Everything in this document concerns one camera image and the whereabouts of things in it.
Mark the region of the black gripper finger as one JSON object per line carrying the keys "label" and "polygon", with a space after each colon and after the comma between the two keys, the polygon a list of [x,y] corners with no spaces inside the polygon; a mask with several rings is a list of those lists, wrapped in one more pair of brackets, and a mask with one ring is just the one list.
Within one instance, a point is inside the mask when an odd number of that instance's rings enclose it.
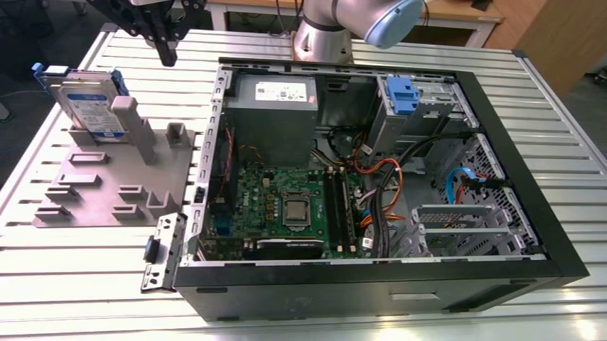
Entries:
{"label": "black gripper finger", "polygon": [[[140,30],[134,23],[132,6],[128,1],[88,1],[87,3],[131,35],[138,36]],[[167,36],[143,36],[146,42],[156,49],[160,61],[166,66]]]}
{"label": "black gripper finger", "polygon": [[174,66],[178,60],[176,47],[188,32],[195,29],[203,20],[206,1],[180,1],[183,15],[170,21],[167,33],[168,57],[166,65]]}

